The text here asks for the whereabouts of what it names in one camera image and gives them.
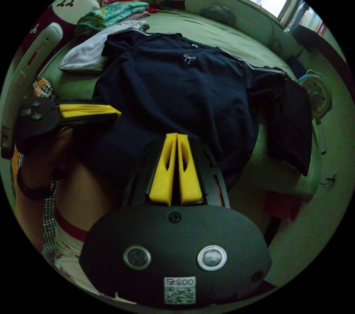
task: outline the person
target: person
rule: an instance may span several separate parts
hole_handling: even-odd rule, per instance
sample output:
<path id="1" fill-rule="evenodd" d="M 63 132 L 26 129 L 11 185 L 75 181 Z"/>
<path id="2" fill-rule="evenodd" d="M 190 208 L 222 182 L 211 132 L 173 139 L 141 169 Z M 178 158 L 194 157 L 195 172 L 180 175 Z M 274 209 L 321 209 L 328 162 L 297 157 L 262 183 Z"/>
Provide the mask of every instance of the person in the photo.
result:
<path id="1" fill-rule="evenodd" d="M 79 264 L 80 253 L 91 227 L 105 214 L 120 207 L 123 191 L 92 172 L 71 152 L 73 130 L 64 128 L 58 134 L 23 155 L 19 169 L 30 189 L 50 185 L 52 173 L 60 168 L 64 177 L 55 191 L 55 263 L 54 268 L 69 281 L 91 293 L 105 296 L 90 283 Z M 42 200 L 31 200 L 22 194 L 15 182 L 15 216 L 24 233 L 42 252 Z M 116 296 L 115 300 L 132 303 Z"/>

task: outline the checkered pants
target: checkered pants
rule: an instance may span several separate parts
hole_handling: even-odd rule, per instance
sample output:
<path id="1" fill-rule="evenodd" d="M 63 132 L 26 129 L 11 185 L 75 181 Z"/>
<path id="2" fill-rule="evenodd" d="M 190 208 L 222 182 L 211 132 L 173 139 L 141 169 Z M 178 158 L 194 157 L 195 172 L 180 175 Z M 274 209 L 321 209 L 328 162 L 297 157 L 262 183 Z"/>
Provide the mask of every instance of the checkered pants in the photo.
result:
<path id="1" fill-rule="evenodd" d="M 58 99 L 58 96 L 53 91 L 50 83 L 45 83 L 41 88 L 42 94 L 41 97 Z M 18 167 L 17 171 L 21 167 L 23 155 L 20 153 L 18 157 Z M 55 243 L 55 232 L 56 232 L 56 223 L 54 217 L 54 205 L 55 205 L 55 193 L 56 193 L 55 181 L 52 181 L 52 187 L 54 187 L 54 192 L 51 197 L 45 199 L 43 206 L 43 249 L 42 256 L 45 260 L 51 265 L 54 266 L 54 243 Z"/>

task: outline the fan grille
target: fan grille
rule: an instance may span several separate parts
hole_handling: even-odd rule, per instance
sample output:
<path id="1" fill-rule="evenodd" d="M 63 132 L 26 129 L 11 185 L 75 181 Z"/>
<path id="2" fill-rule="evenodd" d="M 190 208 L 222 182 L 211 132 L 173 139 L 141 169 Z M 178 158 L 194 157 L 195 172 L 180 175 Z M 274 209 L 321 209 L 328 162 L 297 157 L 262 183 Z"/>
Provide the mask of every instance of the fan grille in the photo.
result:
<path id="1" fill-rule="evenodd" d="M 311 99 L 313 113 L 321 113 L 328 109 L 328 90 L 320 80 L 316 78 L 310 78 L 305 81 L 303 87 L 305 88 Z"/>

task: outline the wrist strap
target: wrist strap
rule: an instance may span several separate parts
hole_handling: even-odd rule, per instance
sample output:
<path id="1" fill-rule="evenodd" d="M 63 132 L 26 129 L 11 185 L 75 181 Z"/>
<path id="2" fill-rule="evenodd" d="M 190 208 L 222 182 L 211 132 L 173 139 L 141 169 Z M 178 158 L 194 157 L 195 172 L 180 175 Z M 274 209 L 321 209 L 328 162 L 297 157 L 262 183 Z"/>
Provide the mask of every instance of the wrist strap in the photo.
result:
<path id="1" fill-rule="evenodd" d="M 54 193 L 54 182 L 51 181 L 50 185 L 43 188 L 31 189 L 25 185 L 21 176 L 21 167 L 17 171 L 17 185 L 22 194 L 31 200 L 45 200 Z"/>

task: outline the qr code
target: qr code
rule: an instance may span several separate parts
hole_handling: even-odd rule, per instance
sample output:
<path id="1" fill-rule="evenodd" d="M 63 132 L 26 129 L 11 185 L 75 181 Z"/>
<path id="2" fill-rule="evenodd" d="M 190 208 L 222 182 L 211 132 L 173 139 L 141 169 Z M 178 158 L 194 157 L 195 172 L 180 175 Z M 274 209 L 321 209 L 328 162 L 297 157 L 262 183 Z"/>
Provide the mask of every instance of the qr code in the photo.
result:
<path id="1" fill-rule="evenodd" d="M 165 304 L 195 304 L 196 278 L 195 277 L 165 277 L 164 278 Z"/>

